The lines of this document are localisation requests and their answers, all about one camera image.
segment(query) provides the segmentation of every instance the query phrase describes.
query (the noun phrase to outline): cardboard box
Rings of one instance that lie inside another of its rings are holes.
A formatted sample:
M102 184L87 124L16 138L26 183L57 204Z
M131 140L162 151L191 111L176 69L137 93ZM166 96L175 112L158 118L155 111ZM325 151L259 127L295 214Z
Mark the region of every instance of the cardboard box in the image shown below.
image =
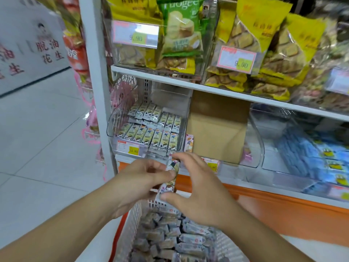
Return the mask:
M195 138L193 152L238 164L250 104L240 99L194 91L186 131Z

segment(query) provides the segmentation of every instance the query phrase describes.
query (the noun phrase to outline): plastic basket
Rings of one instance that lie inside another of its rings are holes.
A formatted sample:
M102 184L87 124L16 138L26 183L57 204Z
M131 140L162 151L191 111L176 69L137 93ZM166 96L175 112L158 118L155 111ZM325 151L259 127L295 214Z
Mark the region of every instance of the plastic basket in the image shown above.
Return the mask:
M190 193L177 191L184 197L189 197ZM119 227L115 234L112 253L109 262L128 262L129 254L132 250L133 241L136 237L142 215L158 205L164 205L156 201L138 201L133 208L121 218ZM224 233L218 231L215 242L215 252L217 260L223 257L229 258L230 262L248 262L248 258Z

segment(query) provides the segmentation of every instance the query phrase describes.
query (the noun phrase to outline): price tag holder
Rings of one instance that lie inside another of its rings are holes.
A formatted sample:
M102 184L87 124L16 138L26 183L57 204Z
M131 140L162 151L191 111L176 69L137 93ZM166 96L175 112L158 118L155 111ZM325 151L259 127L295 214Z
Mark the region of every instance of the price tag holder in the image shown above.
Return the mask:
M327 81L327 91L349 95L349 72L333 69Z
M256 52L222 46L217 67L251 74Z
M158 25L113 20L113 42L146 48L157 48Z
M217 172L218 171L218 167L219 167L219 160L215 160L215 159L209 159L209 158L203 158L203 160L207 163L207 165L212 169L213 172Z
M139 155L139 144L134 144L128 141L118 140L117 143L118 152L128 153L132 155Z
M338 198L349 201L349 188L332 185L327 195L332 198Z

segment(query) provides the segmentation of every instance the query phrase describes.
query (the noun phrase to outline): forearm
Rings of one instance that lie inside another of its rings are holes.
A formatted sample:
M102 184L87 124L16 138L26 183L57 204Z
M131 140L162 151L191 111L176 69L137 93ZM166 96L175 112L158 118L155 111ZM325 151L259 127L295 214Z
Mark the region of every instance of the forearm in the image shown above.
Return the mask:
M230 219L222 231L254 262L314 262L237 203L229 206Z
M4 262L75 261L112 217L103 187L0 250Z

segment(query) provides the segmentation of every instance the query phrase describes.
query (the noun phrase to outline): red basket handle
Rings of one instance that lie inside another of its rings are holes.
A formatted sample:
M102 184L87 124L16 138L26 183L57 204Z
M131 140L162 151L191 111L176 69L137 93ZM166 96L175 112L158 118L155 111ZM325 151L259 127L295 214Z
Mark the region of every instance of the red basket handle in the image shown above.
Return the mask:
M116 234L115 234L115 236L114 236L113 245L112 245L112 247L111 247L111 254L110 254L110 258L109 258L108 262L113 262L113 261L114 261L115 253L116 253L116 245L118 244L119 237L120 237L120 235L121 235L121 232L122 232L123 229L124 229L124 225L125 225L125 222L126 222L126 219L127 219L127 216L128 216L128 215L129 215L129 213L126 212L126 213L121 217L121 220L120 220L118 229L116 230Z

